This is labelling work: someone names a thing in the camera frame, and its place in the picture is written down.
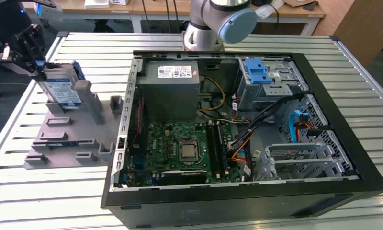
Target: metal workbench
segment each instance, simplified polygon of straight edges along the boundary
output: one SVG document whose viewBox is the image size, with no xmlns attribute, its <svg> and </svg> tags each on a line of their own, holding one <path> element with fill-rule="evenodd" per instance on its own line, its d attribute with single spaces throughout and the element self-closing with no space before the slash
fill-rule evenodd
<svg viewBox="0 0 383 230">
<path fill-rule="evenodd" d="M 327 37 L 250 36 L 226 51 L 305 53 L 383 176 L 383 90 L 342 46 Z M 52 62 L 80 61 L 101 100 L 125 96 L 133 50 L 181 50 L 177 34 L 69 33 L 48 52 Z M 0 134 L 0 230 L 125 229 L 100 208 L 106 167 L 25 170 L 24 158 L 48 111 L 32 82 Z M 381 229 L 383 194 L 318 218 L 267 220 L 190 228 Z"/>
</svg>

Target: wooden desk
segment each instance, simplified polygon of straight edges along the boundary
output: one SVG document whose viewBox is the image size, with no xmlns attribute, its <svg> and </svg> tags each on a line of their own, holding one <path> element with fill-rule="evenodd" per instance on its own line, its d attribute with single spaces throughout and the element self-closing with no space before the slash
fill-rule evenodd
<svg viewBox="0 0 383 230">
<path fill-rule="evenodd" d="M 177 13 L 178 15 L 189 15 L 190 13 L 190 3 L 188 3 L 190 0 L 176 0 L 177 5 Z M 169 13 L 176 14 L 174 11 L 174 4 L 173 0 L 169 0 Z M 133 8 L 132 13 L 133 14 L 144 14 L 144 6 L 141 0 L 132 0 Z M 166 3 L 165 0 L 145 0 L 145 6 L 146 6 L 146 12 L 150 15 L 166 15 Z M 283 5 L 279 9 L 279 17 L 287 17 L 287 18 L 309 18 L 309 17 L 318 17 L 325 18 L 326 14 L 319 6 L 315 7 L 313 11 L 305 10 L 302 7 L 290 7 L 289 5 Z"/>
<path fill-rule="evenodd" d="M 180 20 L 189 20 L 190 13 L 190 0 L 176 0 L 177 14 Z M 132 20 L 133 32 L 142 33 L 141 20 L 145 20 L 142 0 L 130 0 L 126 6 L 110 4 L 109 8 L 85 9 L 85 0 L 56 0 L 58 6 L 64 11 L 65 19 L 129 19 Z M 26 11 L 34 15 L 33 4 L 24 3 Z M 165 0 L 145 0 L 148 18 L 150 20 L 166 20 L 166 3 Z M 279 9 L 279 22 L 281 23 L 303 23 L 305 27 L 301 35 L 313 35 L 314 29 L 318 25 L 321 18 L 326 14 L 317 6 L 313 11 L 302 9 L 302 7 L 293 8 L 283 5 Z M 170 20 L 176 20 L 176 11 L 173 0 L 169 0 L 169 14 Z M 274 23 L 277 21 L 277 14 L 269 18 L 258 18 L 258 22 Z"/>
<path fill-rule="evenodd" d="M 132 14 L 136 15 L 133 20 L 145 20 L 146 17 L 144 15 L 144 5 L 142 0 L 132 0 L 133 8 Z M 189 20 L 190 13 L 190 3 L 188 0 L 176 0 L 177 5 L 177 14 L 180 20 Z M 166 20 L 168 19 L 168 11 L 166 11 L 166 2 L 165 0 L 145 0 L 148 17 L 150 20 Z M 305 10 L 302 7 L 290 7 L 289 5 L 283 5 L 279 9 L 279 22 L 281 23 L 303 23 L 305 27 L 301 32 L 302 36 L 311 36 L 314 29 L 318 25 L 318 22 L 322 18 L 325 18 L 326 14 L 323 10 L 317 6 L 313 11 Z M 173 1 L 169 0 L 169 14 L 170 20 L 176 20 L 176 11 Z M 258 18 L 258 22 L 269 22 L 274 23 L 277 21 L 277 14 L 274 13 L 269 18 L 261 19 Z"/>
</svg>

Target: blue drive bay latch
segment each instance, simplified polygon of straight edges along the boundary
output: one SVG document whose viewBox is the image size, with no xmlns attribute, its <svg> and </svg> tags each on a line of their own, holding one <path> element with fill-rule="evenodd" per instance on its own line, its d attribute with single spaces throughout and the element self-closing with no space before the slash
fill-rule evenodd
<svg viewBox="0 0 383 230">
<path fill-rule="evenodd" d="M 259 59 L 246 59 L 245 65 L 251 79 L 251 84 L 271 84 L 273 79 L 267 75 L 267 67 Z"/>
</svg>

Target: cable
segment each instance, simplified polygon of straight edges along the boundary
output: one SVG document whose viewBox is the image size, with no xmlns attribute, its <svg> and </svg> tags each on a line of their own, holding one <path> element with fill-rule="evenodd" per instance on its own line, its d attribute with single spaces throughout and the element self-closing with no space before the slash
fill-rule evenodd
<svg viewBox="0 0 383 230">
<path fill-rule="evenodd" d="M 0 85 L 28 85 L 24 83 L 0 83 Z"/>
<path fill-rule="evenodd" d="M 273 31 L 273 34 L 275 34 L 277 27 L 278 27 L 278 24 L 279 24 L 279 12 L 278 12 L 277 8 L 270 3 L 269 3 L 269 5 L 274 8 L 274 10 L 277 12 L 277 24 L 275 24 L 274 31 Z"/>
<path fill-rule="evenodd" d="M 301 98 L 303 98 L 305 94 L 307 94 L 307 92 L 303 93 L 298 93 L 290 97 L 283 97 L 281 98 L 278 101 L 275 101 L 273 104 L 270 104 L 257 115 L 257 117 L 253 119 L 253 121 L 250 122 L 249 125 L 249 129 L 253 128 L 258 122 L 261 122 L 262 120 L 265 120 L 266 118 L 269 118 L 279 109 L 279 106 L 291 100 L 298 100 Z"/>
<path fill-rule="evenodd" d="M 295 136 L 297 136 L 297 143 L 299 143 L 299 129 L 295 127 Z"/>
<path fill-rule="evenodd" d="M 237 113 L 237 111 L 234 110 L 233 113 L 231 113 L 231 119 L 233 119 L 233 121 L 241 122 L 242 120 L 238 120 L 238 119 L 235 118 L 235 113 Z"/>
<path fill-rule="evenodd" d="M 210 107 L 215 107 L 214 104 L 213 104 L 213 101 L 214 101 L 214 97 L 213 97 L 211 100 L 209 101 Z M 221 114 L 221 112 L 218 111 L 218 109 L 214 110 L 214 112 L 217 113 L 218 118 L 223 118 L 223 115 Z"/>
<path fill-rule="evenodd" d="M 245 142 L 242 143 L 242 145 L 239 146 L 239 148 L 238 148 L 237 151 L 234 152 L 234 154 L 233 154 L 233 156 L 231 156 L 231 160 L 233 160 L 233 161 L 245 161 L 245 160 L 241 159 L 241 158 L 235 158 L 235 156 L 237 156 L 239 150 L 241 150 L 241 149 L 243 148 L 243 146 L 247 144 L 249 140 L 251 139 L 251 136 L 253 136 L 253 135 L 250 135 L 250 137 L 245 140 Z"/>
<path fill-rule="evenodd" d="M 310 123 L 305 124 L 310 129 L 317 129 L 315 126 L 313 126 Z"/>
<path fill-rule="evenodd" d="M 239 122 L 237 122 L 237 121 L 230 121 L 230 120 L 222 119 L 222 118 L 214 118 L 209 114 L 206 114 L 203 111 L 198 111 L 198 112 L 210 120 L 225 121 L 225 122 L 229 122 L 229 123 L 233 123 L 233 124 L 239 124 Z"/>
<path fill-rule="evenodd" d="M 222 92 L 222 102 L 219 103 L 218 106 L 213 107 L 213 108 L 201 108 L 201 109 L 197 109 L 197 111 L 213 111 L 215 109 L 219 109 L 223 105 L 223 102 L 225 102 L 225 94 L 223 94 L 223 89 L 221 88 L 221 86 L 217 84 L 217 82 L 209 78 L 209 77 L 205 77 L 205 79 L 210 80 L 210 82 L 213 82 L 213 84 L 217 86 L 217 88 L 219 89 L 219 91 Z"/>
<path fill-rule="evenodd" d="M 233 145 L 235 145 L 238 142 L 241 142 L 250 134 L 251 134 L 251 130 L 250 130 L 250 132 L 247 132 L 247 133 L 245 133 L 243 135 L 242 135 L 242 137 L 239 137 L 237 140 L 234 140 L 231 143 L 230 143 L 230 146 L 233 146 Z"/>
<path fill-rule="evenodd" d="M 142 5 L 144 5 L 144 12 L 145 12 L 145 17 L 146 17 L 146 22 L 148 22 L 148 32 L 150 33 L 149 18 L 148 18 L 146 7 L 145 7 L 145 1 L 144 1 L 144 0 L 142 0 Z"/>
<path fill-rule="evenodd" d="M 130 146 L 129 146 L 129 149 L 132 148 L 132 146 L 133 146 L 133 144 L 134 144 L 136 138 L 138 137 L 140 130 L 141 130 L 141 106 L 142 106 L 142 102 L 141 102 L 141 100 L 140 100 L 140 101 L 138 101 L 138 125 L 137 125 L 136 135 L 134 135 L 132 144 L 130 144 Z"/>
<path fill-rule="evenodd" d="M 176 23 L 177 23 L 177 27 L 180 28 L 176 0 L 173 0 L 173 4 L 174 4 L 174 12 L 176 12 Z"/>
<path fill-rule="evenodd" d="M 169 33 L 172 33 L 172 28 L 170 28 L 170 15 L 169 15 L 169 3 L 168 3 L 168 0 L 166 0 L 166 11 L 168 11 Z"/>
<path fill-rule="evenodd" d="M 287 127 L 289 127 L 289 133 L 291 136 L 293 143 L 298 143 L 297 140 L 297 134 L 295 134 L 295 124 L 294 124 L 294 119 L 295 117 L 301 117 L 302 115 L 307 116 L 307 113 L 301 112 L 298 109 L 294 110 L 294 112 L 290 114 L 289 119 L 287 119 Z"/>
<path fill-rule="evenodd" d="M 247 144 L 243 146 L 243 153 L 245 153 L 245 161 L 247 162 L 246 165 L 253 172 L 254 164 L 253 164 L 253 157 L 251 157 L 251 152 L 250 152 L 250 142 L 247 142 Z M 245 181 L 251 181 L 251 173 L 250 175 L 247 174 L 247 176 L 249 176 L 247 180 Z"/>
</svg>

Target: floor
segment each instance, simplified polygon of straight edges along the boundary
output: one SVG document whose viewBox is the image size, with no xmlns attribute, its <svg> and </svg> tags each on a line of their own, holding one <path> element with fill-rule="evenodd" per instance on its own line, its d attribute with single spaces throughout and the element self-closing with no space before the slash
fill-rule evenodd
<svg viewBox="0 0 383 230">
<path fill-rule="evenodd" d="M 150 27 L 153 33 L 166 33 L 168 24 L 161 21 L 150 21 Z M 129 20 L 121 20 L 118 23 L 109 20 L 108 26 L 120 33 L 133 32 L 132 23 Z M 146 24 L 142 24 L 144 31 L 146 31 Z M 50 27 L 44 29 L 44 37 L 46 46 L 49 48 L 52 41 L 54 40 L 58 31 L 74 31 L 74 32 L 92 32 L 94 29 L 93 20 L 65 20 L 61 22 L 50 22 Z M 383 52 L 377 56 L 373 63 L 367 67 L 369 72 L 383 87 Z M 5 125 L 5 122 L 12 114 L 13 108 L 20 100 L 20 97 L 25 91 L 26 84 L 30 78 L 26 75 L 18 75 L 3 69 L 0 67 L 0 131 Z"/>
</svg>

